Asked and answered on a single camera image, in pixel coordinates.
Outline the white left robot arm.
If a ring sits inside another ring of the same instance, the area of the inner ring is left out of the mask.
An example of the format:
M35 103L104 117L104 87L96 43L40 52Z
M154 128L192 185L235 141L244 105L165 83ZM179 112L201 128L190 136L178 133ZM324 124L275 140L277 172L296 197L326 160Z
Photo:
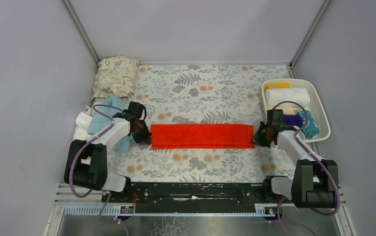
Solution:
M94 105L93 110L106 118L106 127L89 140L75 139L70 144L64 181L74 194L77 194L75 186L89 191L124 191L130 178L108 172L107 151L124 137L131 136L137 144L151 142L152 134L145 122L146 108L141 103L131 101L124 110L112 106L113 115L101 112L98 107Z

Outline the teal bunny pattern towel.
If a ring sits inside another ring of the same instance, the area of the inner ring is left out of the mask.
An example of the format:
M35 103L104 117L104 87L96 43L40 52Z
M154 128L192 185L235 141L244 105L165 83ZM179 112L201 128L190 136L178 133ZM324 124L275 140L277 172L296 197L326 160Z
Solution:
M305 110L305 112L308 115L309 123L303 129L303 133L304 133L304 135L305 135L306 138L312 139L312 138L314 138L316 135L318 135L320 133L320 129L316 125L316 121L315 121L312 113L309 110ZM304 111L299 111L296 114L302 118L303 125L304 125L305 122L306 122L306 116L305 116Z

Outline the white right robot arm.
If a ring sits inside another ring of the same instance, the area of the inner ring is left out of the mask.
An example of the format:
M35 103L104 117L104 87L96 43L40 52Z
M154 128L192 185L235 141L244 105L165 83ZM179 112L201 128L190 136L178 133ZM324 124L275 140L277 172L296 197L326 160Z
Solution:
M285 123L282 110L267 111L267 121L260 122L252 143L265 148L277 145L295 165L292 178L267 176L263 181L265 193L287 197L297 208L340 207L337 163L314 153L296 128Z

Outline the orange red towel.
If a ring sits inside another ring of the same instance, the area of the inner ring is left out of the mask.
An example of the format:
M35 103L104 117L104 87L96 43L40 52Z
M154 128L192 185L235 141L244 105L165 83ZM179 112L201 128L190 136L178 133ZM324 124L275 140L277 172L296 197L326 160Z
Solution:
M254 127L245 124L153 124L153 149L254 149Z

